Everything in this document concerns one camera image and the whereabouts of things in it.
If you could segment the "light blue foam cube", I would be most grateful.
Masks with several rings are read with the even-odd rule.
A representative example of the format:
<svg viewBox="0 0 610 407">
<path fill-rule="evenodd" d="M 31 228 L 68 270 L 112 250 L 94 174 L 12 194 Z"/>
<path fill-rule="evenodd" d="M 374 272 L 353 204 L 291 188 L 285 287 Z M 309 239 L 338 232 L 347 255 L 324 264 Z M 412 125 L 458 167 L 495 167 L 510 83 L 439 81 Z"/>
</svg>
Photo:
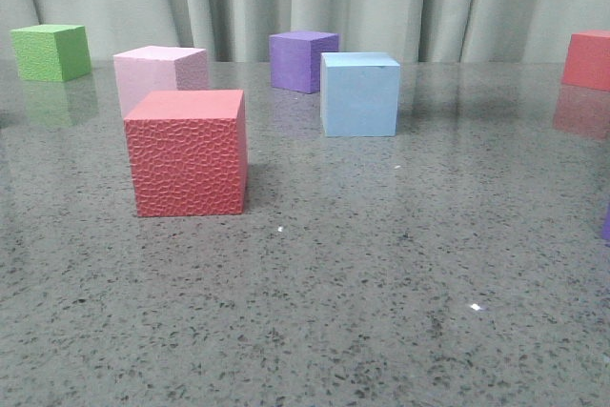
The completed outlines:
<svg viewBox="0 0 610 407">
<path fill-rule="evenodd" d="M 320 118 L 329 137 L 393 136 L 400 64 L 386 52 L 324 52 Z"/>
</svg>

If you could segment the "large red textured cube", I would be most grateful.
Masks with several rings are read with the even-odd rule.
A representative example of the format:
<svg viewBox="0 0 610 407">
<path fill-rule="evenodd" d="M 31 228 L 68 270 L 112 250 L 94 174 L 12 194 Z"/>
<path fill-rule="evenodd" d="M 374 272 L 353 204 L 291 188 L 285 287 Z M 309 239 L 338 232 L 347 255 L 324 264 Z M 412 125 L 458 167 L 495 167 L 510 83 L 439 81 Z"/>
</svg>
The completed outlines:
<svg viewBox="0 0 610 407">
<path fill-rule="evenodd" d="M 124 130 L 138 215 L 242 213 L 242 90 L 151 92 L 125 116 Z"/>
</svg>

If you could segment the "purple foam cube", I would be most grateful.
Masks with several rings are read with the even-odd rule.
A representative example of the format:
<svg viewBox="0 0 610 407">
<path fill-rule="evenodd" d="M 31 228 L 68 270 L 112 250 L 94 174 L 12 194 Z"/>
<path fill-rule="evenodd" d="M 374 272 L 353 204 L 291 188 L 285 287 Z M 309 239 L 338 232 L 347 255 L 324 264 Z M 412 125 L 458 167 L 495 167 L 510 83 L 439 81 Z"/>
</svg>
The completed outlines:
<svg viewBox="0 0 610 407">
<path fill-rule="evenodd" d="M 270 35 L 272 86 L 295 92 L 319 92 L 321 54 L 338 51 L 338 33 L 287 31 Z"/>
</svg>

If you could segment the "pink foam cube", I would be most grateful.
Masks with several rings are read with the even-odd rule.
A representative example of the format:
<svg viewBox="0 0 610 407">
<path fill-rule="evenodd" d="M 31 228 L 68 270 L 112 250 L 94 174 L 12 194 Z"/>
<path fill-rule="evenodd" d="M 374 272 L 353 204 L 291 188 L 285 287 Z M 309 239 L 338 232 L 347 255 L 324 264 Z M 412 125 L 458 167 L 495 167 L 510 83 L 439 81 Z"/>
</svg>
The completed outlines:
<svg viewBox="0 0 610 407">
<path fill-rule="evenodd" d="M 127 115 L 149 92 L 209 88 L 205 49 L 146 46 L 113 57 L 121 115 Z"/>
</svg>

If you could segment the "green foam cube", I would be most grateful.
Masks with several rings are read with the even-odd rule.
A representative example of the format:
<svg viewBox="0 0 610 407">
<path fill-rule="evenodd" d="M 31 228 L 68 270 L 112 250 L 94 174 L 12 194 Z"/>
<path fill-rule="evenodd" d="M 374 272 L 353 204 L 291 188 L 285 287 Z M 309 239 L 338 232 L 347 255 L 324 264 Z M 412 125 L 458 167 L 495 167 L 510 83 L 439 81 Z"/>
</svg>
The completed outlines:
<svg viewBox="0 0 610 407">
<path fill-rule="evenodd" d="M 82 25 L 29 26 L 11 30 L 10 38 L 23 80 L 66 82 L 92 72 Z"/>
</svg>

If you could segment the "purple cube at right edge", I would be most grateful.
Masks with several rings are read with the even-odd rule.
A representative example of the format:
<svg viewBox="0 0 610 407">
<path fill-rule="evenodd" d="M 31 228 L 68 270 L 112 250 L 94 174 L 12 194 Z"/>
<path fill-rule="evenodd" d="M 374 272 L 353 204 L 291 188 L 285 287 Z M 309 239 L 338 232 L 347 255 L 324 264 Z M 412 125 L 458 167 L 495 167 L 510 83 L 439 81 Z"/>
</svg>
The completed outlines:
<svg viewBox="0 0 610 407">
<path fill-rule="evenodd" d="M 604 240 L 610 240 L 610 205 L 607 206 L 603 225 L 601 227 L 601 237 Z"/>
</svg>

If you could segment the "red foam cube far right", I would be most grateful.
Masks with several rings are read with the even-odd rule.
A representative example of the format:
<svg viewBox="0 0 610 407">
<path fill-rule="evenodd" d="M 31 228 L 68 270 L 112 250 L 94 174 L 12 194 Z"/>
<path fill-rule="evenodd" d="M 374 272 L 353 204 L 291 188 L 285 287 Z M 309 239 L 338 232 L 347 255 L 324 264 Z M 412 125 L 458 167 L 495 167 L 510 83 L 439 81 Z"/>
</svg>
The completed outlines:
<svg viewBox="0 0 610 407">
<path fill-rule="evenodd" d="M 573 33 L 561 83 L 609 91 L 610 32 L 589 30 Z"/>
</svg>

